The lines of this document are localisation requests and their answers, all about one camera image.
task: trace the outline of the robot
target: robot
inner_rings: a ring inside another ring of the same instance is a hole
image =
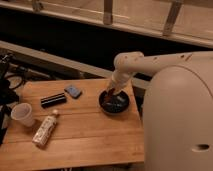
[[[143,103],[145,171],[212,171],[213,52],[121,53],[114,66],[109,94],[137,72],[153,76]]]

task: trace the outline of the cable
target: cable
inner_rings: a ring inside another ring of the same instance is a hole
[[[14,77],[20,77],[21,81],[14,87],[10,87],[11,90],[17,89],[18,87],[20,87],[22,84],[25,84],[25,82],[26,82],[24,75],[21,75],[21,74],[11,74],[11,75],[6,76],[5,79],[10,79],[10,78],[14,78]]]

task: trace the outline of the paper cup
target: paper cup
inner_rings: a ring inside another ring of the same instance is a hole
[[[16,105],[11,111],[11,117],[27,127],[31,127],[35,123],[32,115],[32,106],[28,103]]]

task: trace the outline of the white robot body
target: white robot body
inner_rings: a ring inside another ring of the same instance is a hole
[[[213,60],[168,67],[144,97],[145,170],[213,170]]]

